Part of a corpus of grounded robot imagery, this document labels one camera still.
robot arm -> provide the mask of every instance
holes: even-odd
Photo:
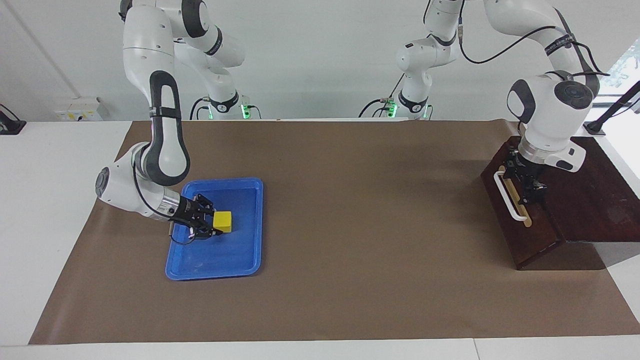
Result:
[[[177,4],[169,0],[121,3],[125,72],[149,102],[152,141],[134,145],[103,168],[95,189],[98,198],[112,206],[176,222],[190,228],[192,238],[208,238],[220,234],[212,225],[215,209],[211,201],[201,195],[187,199],[166,187],[183,181],[190,166],[182,139],[178,87],[172,75],[173,39],[183,37],[201,50],[206,47],[207,53],[219,53],[225,63],[237,58],[234,60],[234,46],[223,46],[222,32],[209,29],[204,2],[182,0]]]
[[[460,55],[456,28],[463,1],[430,3],[424,22],[429,35],[409,42],[398,50],[396,62],[406,79],[394,99],[397,104],[396,116],[421,118],[433,84],[428,70],[447,65]]]
[[[508,95],[509,111],[524,124],[518,149],[506,160],[507,177],[517,177],[523,202],[542,198],[546,186],[538,182],[545,166],[577,172],[586,151],[571,141],[586,118],[600,82],[588,65],[562,14],[546,1],[484,0],[492,27],[506,35],[530,35],[554,68],[540,76],[516,81]]]
[[[204,0],[157,0],[156,6],[170,18],[173,36],[184,40],[175,44],[175,56],[203,80],[214,118],[242,119],[243,96],[225,69],[244,62],[239,41],[212,24]]]
[[[234,120],[245,118],[242,106],[243,96],[236,90],[234,80],[225,67],[235,67],[239,63],[223,63],[215,56],[189,46],[175,44],[175,56],[183,64],[198,73],[209,94],[209,109],[214,119]]]
[[[187,176],[190,161],[172,75],[172,28],[161,9],[135,6],[128,11],[122,52],[127,79],[145,94],[152,122],[151,143],[135,154],[139,171],[154,183],[175,185]]]

dark wooden box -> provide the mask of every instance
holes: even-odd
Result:
[[[511,218],[493,179],[519,136],[510,138],[482,179],[519,270],[601,270],[640,254],[640,200],[593,138],[577,173],[548,168],[545,200],[527,205],[532,226]],[[514,182],[519,193],[519,184]]]

wall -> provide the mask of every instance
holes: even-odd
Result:
[[[579,40],[609,68],[640,36],[633,0],[553,0]],[[426,1],[209,0],[216,24],[239,38],[246,62],[232,69],[240,91],[269,118],[354,117],[383,97],[401,72],[396,49],[424,36]],[[147,105],[122,68],[119,2],[0,0],[0,101],[27,120],[54,120],[56,97],[97,96],[109,120],[142,120]],[[628,28],[632,31],[621,31]],[[465,49],[476,59],[514,41],[489,26],[480,1],[465,7]],[[498,60],[460,59],[433,69],[436,119],[505,117],[507,91],[520,76],[550,70],[531,41]],[[205,95],[198,78],[177,65],[183,113]]]

white table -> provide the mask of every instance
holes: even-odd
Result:
[[[0,359],[640,358],[640,336],[26,346],[93,207],[95,177],[130,125],[32,122],[19,136],[0,138]],[[598,141],[640,194],[632,169],[606,138]],[[640,318],[640,257],[609,271]]]

yellow cube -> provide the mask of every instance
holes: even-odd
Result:
[[[213,214],[213,227],[223,233],[231,232],[231,211],[216,211]]]

